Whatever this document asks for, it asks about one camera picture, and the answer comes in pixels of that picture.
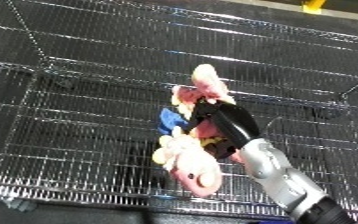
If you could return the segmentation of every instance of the plush toy ear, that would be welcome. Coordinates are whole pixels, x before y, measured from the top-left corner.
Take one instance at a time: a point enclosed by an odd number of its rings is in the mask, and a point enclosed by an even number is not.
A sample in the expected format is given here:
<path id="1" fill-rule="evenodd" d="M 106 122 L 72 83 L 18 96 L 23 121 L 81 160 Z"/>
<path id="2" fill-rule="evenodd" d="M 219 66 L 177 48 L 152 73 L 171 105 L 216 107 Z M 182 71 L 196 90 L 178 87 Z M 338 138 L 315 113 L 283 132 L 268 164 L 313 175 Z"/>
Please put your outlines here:
<path id="1" fill-rule="evenodd" d="M 180 102 L 180 99 L 178 98 L 178 96 L 176 95 L 172 95 L 171 97 L 171 104 L 174 105 L 174 106 L 177 106 L 179 105 L 181 102 Z"/>
<path id="2" fill-rule="evenodd" d="M 152 159 L 157 164 L 160 164 L 160 165 L 165 164 L 168 160 L 168 158 L 166 158 L 166 156 L 165 156 L 165 149 L 164 148 L 157 149 L 153 153 Z"/>
<path id="3" fill-rule="evenodd" d="M 158 142 L 160 143 L 161 147 L 165 147 L 168 145 L 168 142 L 171 141 L 173 138 L 169 135 L 163 135 L 158 139 Z"/>
<path id="4" fill-rule="evenodd" d="M 172 129 L 172 136 L 175 138 L 175 137 L 179 137 L 181 135 L 183 135 L 184 132 L 182 130 L 181 127 L 179 126 L 175 126 L 173 129 Z"/>

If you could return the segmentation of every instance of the plush toy face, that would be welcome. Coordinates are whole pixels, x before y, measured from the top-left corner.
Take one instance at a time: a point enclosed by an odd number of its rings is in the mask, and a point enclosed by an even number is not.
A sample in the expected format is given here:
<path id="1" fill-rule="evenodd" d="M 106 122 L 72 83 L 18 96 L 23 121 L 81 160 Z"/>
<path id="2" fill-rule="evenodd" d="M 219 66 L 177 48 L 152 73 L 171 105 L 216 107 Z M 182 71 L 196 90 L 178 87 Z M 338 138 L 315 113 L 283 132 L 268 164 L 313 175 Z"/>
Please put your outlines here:
<path id="1" fill-rule="evenodd" d="M 181 133 L 175 127 L 173 136 L 160 137 L 161 148 L 153 154 L 154 162 L 163 165 L 185 189 L 205 197 L 222 184 L 222 173 L 216 159 L 201 147 L 200 140 Z"/>

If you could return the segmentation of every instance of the robotic arm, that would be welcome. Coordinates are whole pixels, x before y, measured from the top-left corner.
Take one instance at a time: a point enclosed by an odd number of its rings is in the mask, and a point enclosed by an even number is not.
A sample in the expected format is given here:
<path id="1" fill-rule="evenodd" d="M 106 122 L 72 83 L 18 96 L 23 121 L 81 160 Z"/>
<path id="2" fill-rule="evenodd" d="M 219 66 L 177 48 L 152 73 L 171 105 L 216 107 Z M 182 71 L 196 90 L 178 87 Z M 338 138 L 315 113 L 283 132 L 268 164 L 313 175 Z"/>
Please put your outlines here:
<path id="1" fill-rule="evenodd" d="M 283 152 L 261 137 L 258 125 L 247 110 L 224 102 L 209 104 L 201 99 L 187 130 L 206 118 L 240 149 L 246 173 L 294 221 L 300 224 L 356 223 L 317 184 L 292 167 Z"/>

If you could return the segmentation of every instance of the wire basket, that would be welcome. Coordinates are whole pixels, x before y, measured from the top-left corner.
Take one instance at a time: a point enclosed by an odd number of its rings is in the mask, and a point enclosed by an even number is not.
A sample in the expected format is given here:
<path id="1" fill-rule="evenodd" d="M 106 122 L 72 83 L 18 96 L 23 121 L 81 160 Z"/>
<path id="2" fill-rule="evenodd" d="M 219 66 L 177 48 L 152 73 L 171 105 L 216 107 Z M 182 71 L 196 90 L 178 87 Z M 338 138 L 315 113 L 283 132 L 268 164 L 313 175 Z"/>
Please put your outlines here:
<path id="1" fill-rule="evenodd" d="M 358 220 L 358 36 L 131 1 L 0 0 L 2 194 L 287 219 L 238 164 L 199 199 L 151 161 L 201 63 Z"/>

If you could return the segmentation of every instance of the blue plush toy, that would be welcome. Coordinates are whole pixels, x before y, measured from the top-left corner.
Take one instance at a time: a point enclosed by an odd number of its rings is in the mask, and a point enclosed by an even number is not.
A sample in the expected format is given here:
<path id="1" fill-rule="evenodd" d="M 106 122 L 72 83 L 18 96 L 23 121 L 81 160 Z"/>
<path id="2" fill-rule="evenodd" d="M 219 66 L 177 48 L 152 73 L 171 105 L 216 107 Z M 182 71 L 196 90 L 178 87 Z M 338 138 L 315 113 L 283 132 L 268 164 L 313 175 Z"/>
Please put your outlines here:
<path id="1" fill-rule="evenodd" d="M 167 108 L 162 109 L 160 113 L 160 125 L 158 126 L 158 131 L 163 135 L 171 135 L 172 129 L 175 126 L 181 128 L 186 127 L 188 124 L 180 114 L 177 114 Z"/>

